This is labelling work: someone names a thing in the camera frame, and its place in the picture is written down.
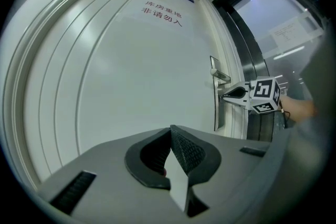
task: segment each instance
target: black rubber pad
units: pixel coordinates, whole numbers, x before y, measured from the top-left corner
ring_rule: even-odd
[[[207,182],[221,164],[218,149],[175,125],[171,125],[170,130],[172,150],[188,176],[188,185]]]
[[[170,190],[170,181],[163,176],[170,147],[169,128],[133,144],[125,156],[127,170],[146,187]]]

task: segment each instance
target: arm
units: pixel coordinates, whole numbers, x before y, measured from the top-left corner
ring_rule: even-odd
[[[295,122],[303,121],[317,114],[317,109],[311,100],[295,100],[286,95],[280,96],[282,107],[290,113],[290,119]]]

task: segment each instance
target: black vent slot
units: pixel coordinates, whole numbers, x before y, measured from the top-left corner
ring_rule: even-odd
[[[266,154],[266,150],[261,150],[259,148],[252,148],[247,146],[242,147],[239,151],[258,157],[263,157]]]
[[[95,174],[81,172],[66,188],[51,202],[58,210],[70,214],[76,204],[93,182]]]

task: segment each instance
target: glass window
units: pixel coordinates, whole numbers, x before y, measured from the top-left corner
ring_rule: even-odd
[[[242,0],[234,8],[253,33],[281,93],[311,99],[300,72],[316,50],[323,29],[309,10],[296,0]]]

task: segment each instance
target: lever handle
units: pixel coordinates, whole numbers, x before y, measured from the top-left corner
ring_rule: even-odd
[[[220,72],[216,68],[212,68],[210,73],[213,77],[216,77],[217,79],[224,80],[226,82],[225,84],[231,82],[231,78],[228,75],[225,75],[223,72]]]

